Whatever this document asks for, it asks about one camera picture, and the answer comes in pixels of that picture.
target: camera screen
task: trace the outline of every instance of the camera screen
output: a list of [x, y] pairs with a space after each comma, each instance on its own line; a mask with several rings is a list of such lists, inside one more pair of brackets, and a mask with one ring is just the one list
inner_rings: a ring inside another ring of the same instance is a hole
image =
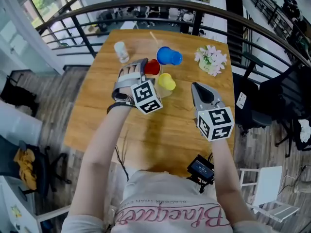
[[191, 167], [193, 170], [197, 171], [201, 175], [203, 175], [205, 178], [209, 179], [211, 176], [214, 175], [214, 172], [210, 170], [207, 166], [203, 165], [200, 161], [196, 160]]

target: desk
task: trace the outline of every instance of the desk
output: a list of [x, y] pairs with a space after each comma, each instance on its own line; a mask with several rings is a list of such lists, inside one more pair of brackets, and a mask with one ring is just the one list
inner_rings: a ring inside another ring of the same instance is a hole
[[[111, 92], [122, 64], [114, 52], [114, 43], [124, 41], [130, 61], [156, 58], [157, 46], [150, 30], [114, 30], [98, 52], [80, 89], [65, 135], [65, 144], [85, 151], [91, 137], [113, 103]], [[202, 82], [217, 89], [234, 115], [234, 90], [231, 62], [227, 44], [198, 36], [152, 31], [161, 46], [181, 52], [179, 66], [164, 66], [164, 72], [176, 81], [173, 94], [162, 100], [163, 109], [143, 115], [133, 109], [122, 129], [118, 147], [125, 157], [125, 166], [151, 171], [168, 171], [187, 175], [187, 166], [201, 154], [206, 158], [211, 152], [210, 143], [200, 135], [194, 119], [191, 83]], [[217, 77], [202, 71], [194, 61], [194, 53], [203, 45], [215, 45], [227, 54], [226, 69]], [[228, 139], [233, 152], [234, 132]]]

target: flower bouquet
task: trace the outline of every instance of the flower bouquet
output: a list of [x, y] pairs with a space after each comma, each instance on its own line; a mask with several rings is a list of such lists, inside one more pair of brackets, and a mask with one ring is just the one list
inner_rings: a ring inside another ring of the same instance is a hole
[[215, 77], [225, 68], [227, 55], [216, 50], [215, 46], [207, 45], [197, 49], [194, 60], [199, 62], [200, 69]]

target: white chair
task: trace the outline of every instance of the white chair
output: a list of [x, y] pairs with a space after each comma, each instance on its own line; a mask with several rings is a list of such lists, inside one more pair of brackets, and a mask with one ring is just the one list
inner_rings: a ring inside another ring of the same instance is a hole
[[178, 16], [179, 16], [179, 11], [178, 11], [178, 9], [176, 9], [176, 8], [170, 8], [169, 9], [169, 19], [170, 20], [178, 20]]
[[[288, 204], [277, 201], [277, 194], [282, 178], [282, 166], [263, 167], [260, 169], [246, 169], [240, 168], [241, 178], [240, 185], [243, 186], [255, 185], [255, 192], [253, 201], [251, 204], [247, 203], [247, 206], [254, 209], [254, 213], [260, 212], [264, 215], [274, 219], [277, 222], [282, 222], [290, 215], [299, 210], [298, 207], [294, 207]], [[258, 172], [257, 181], [254, 183], [243, 183], [245, 172]], [[263, 210], [259, 206], [273, 202], [279, 206], [273, 210]]]

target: handrail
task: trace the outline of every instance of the handrail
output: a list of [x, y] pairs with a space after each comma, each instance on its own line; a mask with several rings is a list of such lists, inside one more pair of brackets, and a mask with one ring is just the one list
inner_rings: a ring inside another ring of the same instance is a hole
[[290, 21], [292, 22], [292, 24], [293, 24], [294, 26], [296, 26], [296, 29], [298, 29], [299, 33], [301, 33], [302, 36], [305, 38], [305, 40], [307, 40], [307, 39], [306, 39], [306, 36], [302, 33], [302, 31], [300, 30], [300, 28], [298, 28], [298, 26], [296, 25], [296, 23], [293, 22], [292, 19], [284, 12], [284, 10], [282, 9], [282, 7], [280, 7], [275, 1], [273, 1], [273, 0], [270, 0], [270, 1], [275, 5], [275, 7], [277, 7], [277, 8], [282, 12], [283, 15], [285, 15], [285, 16], [287, 17], [288, 20], [290, 20]]
[[97, 4], [89, 5], [89, 6], [77, 9], [77, 10], [70, 11], [58, 17], [52, 18], [49, 21], [38, 26], [36, 30], [37, 31], [44, 30], [47, 27], [54, 24], [55, 22], [60, 21], [62, 19], [69, 18], [69, 17], [76, 19], [76, 16], [80, 14], [85, 14], [85, 13], [94, 12], [94, 11], [103, 10], [103, 9], [123, 8], [123, 7], [129, 7], [129, 6], [159, 6], [159, 7], [162, 6], [162, 7], [183, 8], [183, 9], [195, 10], [197, 12], [207, 13], [207, 14], [217, 16], [223, 19], [230, 19], [232, 21], [242, 23], [247, 28], [254, 30], [255, 32], [258, 32], [261, 35], [264, 35], [266, 38], [272, 40], [273, 42], [283, 47], [285, 50], [287, 50], [293, 56], [295, 56], [299, 61], [301, 61], [304, 65], [311, 67], [309, 62], [296, 49], [294, 49], [291, 45], [289, 45], [287, 41], [281, 39], [280, 37], [270, 32], [269, 30], [265, 29], [264, 27], [246, 18], [243, 18], [242, 16], [239, 16], [235, 13], [231, 13], [229, 11], [219, 9], [213, 6], [209, 6], [206, 4], [200, 4], [197, 2], [190, 2], [190, 1], [184, 1], [184, 0], [115, 0], [115, 1], [97, 3]]
[[[65, 4], [63, 7], [61, 7], [61, 8], [49, 19], [49, 21], [50, 21], [51, 19], [57, 18], [59, 15], [63, 14], [64, 11], [70, 9], [70, 6], [72, 6], [76, 1], [78, 1], [78, 0], [70, 0], [67, 4]], [[42, 35], [44, 31], [45, 31], [45, 29], [44, 29], [44, 30], [40, 30], [40, 31], [38, 31], [38, 32], [39, 32], [40, 35]]]

